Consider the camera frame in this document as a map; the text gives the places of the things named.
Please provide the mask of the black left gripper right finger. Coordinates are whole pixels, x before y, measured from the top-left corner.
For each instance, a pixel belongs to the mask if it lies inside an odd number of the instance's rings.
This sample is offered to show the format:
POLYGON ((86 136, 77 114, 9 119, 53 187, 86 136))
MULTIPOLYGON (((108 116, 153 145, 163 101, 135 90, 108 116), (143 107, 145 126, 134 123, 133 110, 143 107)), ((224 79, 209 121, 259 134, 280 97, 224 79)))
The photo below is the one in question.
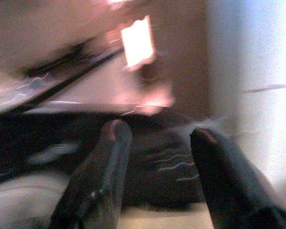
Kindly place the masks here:
POLYGON ((190 140, 214 228, 286 229, 286 208, 233 140, 207 128, 190 140))

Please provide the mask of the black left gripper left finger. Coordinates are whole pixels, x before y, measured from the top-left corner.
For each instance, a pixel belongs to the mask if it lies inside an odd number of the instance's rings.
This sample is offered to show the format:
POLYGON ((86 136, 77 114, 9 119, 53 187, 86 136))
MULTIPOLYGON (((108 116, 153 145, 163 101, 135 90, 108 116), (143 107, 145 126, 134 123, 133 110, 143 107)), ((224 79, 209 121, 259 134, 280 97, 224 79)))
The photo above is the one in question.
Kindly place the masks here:
POLYGON ((121 213, 132 132, 115 119, 105 123, 95 148, 70 177, 51 216, 51 229, 115 229, 121 213))

